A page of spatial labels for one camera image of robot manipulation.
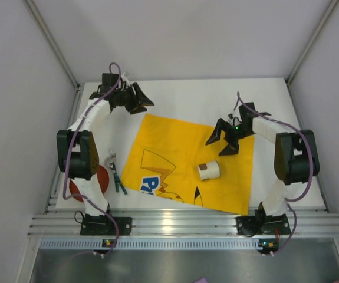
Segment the fork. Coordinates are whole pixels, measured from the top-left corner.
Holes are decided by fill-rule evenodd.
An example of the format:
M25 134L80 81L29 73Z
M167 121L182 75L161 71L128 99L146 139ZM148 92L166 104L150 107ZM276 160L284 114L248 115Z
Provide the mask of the fork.
M113 171L113 175L114 175L114 182L116 184L116 192L119 193L120 192L120 189L119 187L121 187L123 193L125 195L127 195L127 191L126 189L124 188L120 178L118 177L118 174L117 174L117 169L116 169L116 153L113 149L110 150L110 163L109 163L109 168L111 169L111 171Z

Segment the white enclosure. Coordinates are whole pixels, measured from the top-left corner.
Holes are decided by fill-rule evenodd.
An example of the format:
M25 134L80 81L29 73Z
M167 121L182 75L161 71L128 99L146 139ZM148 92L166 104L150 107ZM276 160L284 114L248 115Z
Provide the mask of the white enclosure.
M315 133L339 213L339 1L0 0L0 282L14 282L45 211L78 85L110 62L131 80L277 78ZM313 189L307 207L320 208Z

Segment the white table surface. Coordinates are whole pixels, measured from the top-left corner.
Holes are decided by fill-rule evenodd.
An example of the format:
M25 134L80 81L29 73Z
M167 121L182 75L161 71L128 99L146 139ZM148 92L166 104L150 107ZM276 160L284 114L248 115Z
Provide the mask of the white table surface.
M253 101L258 111L267 111L282 121L299 126L285 81L282 78L225 79L225 80L170 80L139 81L139 86L154 103L148 113L176 118L183 121L214 127L218 118L227 119L236 103L236 93L240 91L245 102ZM84 86L79 114L87 105L92 92L100 83L86 83ZM117 172L122 174L130 149L143 120L144 113L129 115L124 107L117 107L107 117L95 136L100 155L100 163L108 156L111 148L117 154ZM274 145L255 136L252 170L250 208L257 208L270 191L276 179L274 173ZM299 194L305 184L299 187ZM60 181L57 209L83 208L83 204L62 198L63 176ZM198 208L163 198L150 196L128 189L128 195L116 193L114 184L106 191L111 208ZM308 194L303 200L292 204L294 208L325 208L320 188L314 178Z

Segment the ventilation grille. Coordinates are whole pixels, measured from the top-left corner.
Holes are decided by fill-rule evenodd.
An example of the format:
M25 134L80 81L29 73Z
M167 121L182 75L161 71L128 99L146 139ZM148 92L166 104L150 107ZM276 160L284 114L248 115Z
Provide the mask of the ventilation grille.
M40 249L109 249L104 239L42 239ZM119 239L118 250L261 249L258 239Z

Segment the red plate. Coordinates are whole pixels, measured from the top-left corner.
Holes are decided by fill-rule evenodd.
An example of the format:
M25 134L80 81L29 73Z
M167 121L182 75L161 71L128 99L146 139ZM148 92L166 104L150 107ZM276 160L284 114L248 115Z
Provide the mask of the red plate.
M106 169L102 167L101 165L98 167L98 170L97 170L97 180L98 180L98 183L100 184L101 192L105 194L106 189L108 188L108 185L109 185L109 174L108 174L108 171L106 171ZM70 189L71 194L80 193L78 187L75 185L75 183L72 180L70 180L69 189ZM74 199L76 199L79 202L84 202L80 196L74 196Z

